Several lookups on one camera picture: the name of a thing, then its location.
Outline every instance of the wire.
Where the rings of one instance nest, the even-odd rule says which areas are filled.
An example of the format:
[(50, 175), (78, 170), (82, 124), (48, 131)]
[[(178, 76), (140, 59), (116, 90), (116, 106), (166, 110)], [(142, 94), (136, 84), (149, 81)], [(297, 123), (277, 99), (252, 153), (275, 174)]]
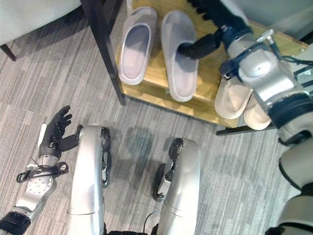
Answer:
[(22, 176), (24, 175), (24, 173), (20, 173), (18, 174), (18, 176), (16, 177), (16, 182), (17, 183), (24, 183), (26, 181), (29, 181), (31, 179), (35, 179), (35, 178), (39, 178), (39, 177), (44, 177), (44, 176), (54, 176), (56, 174), (52, 173), (52, 174), (47, 174), (47, 175), (35, 175), (35, 176), (31, 176), (31, 177), (27, 177), (27, 178), (24, 178), (22, 179)]
[(295, 63), (295, 64), (302, 64), (302, 65), (313, 65), (313, 61), (310, 61), (310, 60), (299, 60), (299, 59), (296, 59), (290, 55), (282, 55), (281, 56), (282, 60), (286, 61), (286, 62), (289, 62), (289, 63)]
[(41, 168), (42, 166), (41, 165), (39, 165), (32, 157), (30, 157), (31, 158), (31, 160), (33, 160), (36, 164), (37, 164), (37, 166), (39, 167), (39, 168)]
[(143, 224), (143, 233), (145, 233), (146, 223), (147, 223), (148, 218), (149, 218), (151, 215), (153, 215), (153, 214), (161, 214), (161, 212), (155, 211), (155, 212), (150, 213), (150, 214), (147, 216), (147, 218), (146, 218), (146, 220), (145, 220), (145, 223)]

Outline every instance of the light gray slipper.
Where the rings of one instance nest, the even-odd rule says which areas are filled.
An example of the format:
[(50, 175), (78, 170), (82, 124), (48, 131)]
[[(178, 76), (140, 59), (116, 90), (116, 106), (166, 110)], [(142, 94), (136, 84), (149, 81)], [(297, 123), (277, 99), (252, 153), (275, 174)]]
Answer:
[(151, 7), (139, 7), (126, 19), (118, 69), (123, 82), (137, 85), (143, 80), (156, 32), (157, 13)]
[(170, 94), (177, 101), (189, 101), (197, 87), (198, 60), (178, 52), (181, 44), (196, 41), (196, 30), (188, 15), (177, 10), (166, 14), (162, 21), (161, 41)]

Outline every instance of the cable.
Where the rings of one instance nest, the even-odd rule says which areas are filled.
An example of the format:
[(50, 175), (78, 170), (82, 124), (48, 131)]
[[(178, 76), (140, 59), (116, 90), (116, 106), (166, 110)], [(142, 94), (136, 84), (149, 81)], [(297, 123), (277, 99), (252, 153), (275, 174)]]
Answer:
[(35, 163), (36, 163), (36, 165), (39, 167), (39, 168), (41, 168), (41, 166), (35, 161), (35, 159), (33, 159), (32, 157), (30, 157), (31, 158), (31, 160), (33, 160)]
[(289, 63), (295, 63), (295, 64), (302, 64), (302, 65), (313, 65), (313, 61), (310, 61), (310, 60), (299, 60), (299, 59), (296, 59), (290, 55), (282, 55), (281, 56), (282, 60), (286, 61), (286, 62), (289, 62)]
[(145, 220), (145, 223), (143, 224), (143, 233), (145, 233), (146, 223), (147, 223), (148, 218), (149, 218), (151, 215), (153, 215), (153, 214), (161, 214), (161, 212), (155, 211), (155, 212), (150, 213), (150, 214), (147, 216), (147, 218), (146, 218), (146, 220)]
[(37, 164), (37, 168), (35, 170), (27, 170), (26, 172), (18, 174), (16, 177), (16, 182), (23, 183), (31, 179), (45, 177), (45, 176), (59, 177), (60, 175), (67, 174), (67, 173), (68, 173), (68, 165), (65, 162), (59, 162), (55, 166), (43, 166), (43, 165)]

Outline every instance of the black cable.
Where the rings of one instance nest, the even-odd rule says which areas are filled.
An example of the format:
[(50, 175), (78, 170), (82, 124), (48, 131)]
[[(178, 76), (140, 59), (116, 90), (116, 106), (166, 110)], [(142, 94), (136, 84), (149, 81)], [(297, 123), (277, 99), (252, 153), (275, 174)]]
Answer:
[(31, 176), (31, 177), (22, 179), (22, 176), (24, 175), (24, 173), (25, 173), (25, 172), (18, 174), (18, 176), (16, 177), (16, 182), (17, 182), (17, 183), (20, 184), (20, 183), (29, 181), (29, 180), (31, 180), (31, 179), (39, 178), (39, 177), (57, 175), (57, 174), (55, 174), (55, 173), (51, 173), (51, 174), (47, 174), (47, 175), (36, 175), (36, 176)]
[(289, 62), (289, 63), (295, 63), (295, 64), (302, 64), (302, 65), (311, 65), (313, 66), (313, 61), (310, 61), (310, 60), (299, 60), (299, 59), (296, 59), (290, 55), (282, 55), (281, 56), (282, 60), (286, 61), (286, 62)]
[(31, 160), (34, 161), (34, 163), (36, 163), (37, 167), (41, 168), (41, 166), (35, 161), (35, 159), (33, 159), (32, 157), (30, 157), (30, 158), (31, 158)]
[(150, 213), (150, 214), (147, 216), (147, 218), (146, 218), (146, 220), (145, 220), (145, 223), (143, 224), (143, 233), (145, 233), (146, 223), (147, 223), (148, 218), (149, 218), (151, 215), (153, 215), (153, 214), (161, 214), (161, 212), (155, 211), (155, 212)]
[(272, 49), (272, 51), (274, 52), (274, 54), (276, 55), (277, 59), (281, 60), (282, 57), (281, 57), (281, 54), (280, 54), (280, 51), (279, 51), (279, 48), (278, 48), (276, 42), (270, 43), (269, 46)]

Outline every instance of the black table leg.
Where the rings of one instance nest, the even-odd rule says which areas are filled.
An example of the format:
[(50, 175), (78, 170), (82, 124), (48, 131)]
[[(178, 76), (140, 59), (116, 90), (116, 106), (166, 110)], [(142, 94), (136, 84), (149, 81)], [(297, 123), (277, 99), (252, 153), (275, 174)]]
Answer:
[[(264, 130), (272, 130), (272, 129), (276, 129), (276, 127), (271, 123), (267, 128), (265, 128)], [(249, 132), (255, 132), (258, 130), (254, 130), (251, 129), (248, 126), (240, 126), (240, 127), (236, 127), (236, 128), (225, 128), (224, 130), (221, 131), (217, 131), (216, 135), (217, 136), (228, 136), (228, 135), (234, 135), (234, 134), (242, 134), (242, 133), (249, 133)]]
[(103, 14), (101, 0), (81, 0), (81, 4), (90, 24), (93, 36), (97, 42), (104, 64), (107, 67), (118, 100), (121, 105), (125, 105), (125, 95), (122, 93), (122, 85), (118, 78), (117, 65), (110, 40), (110, 29)]
[(111, 34), (119, 9), (123, 0), (106, 0), (103, 5), (104, 17)]

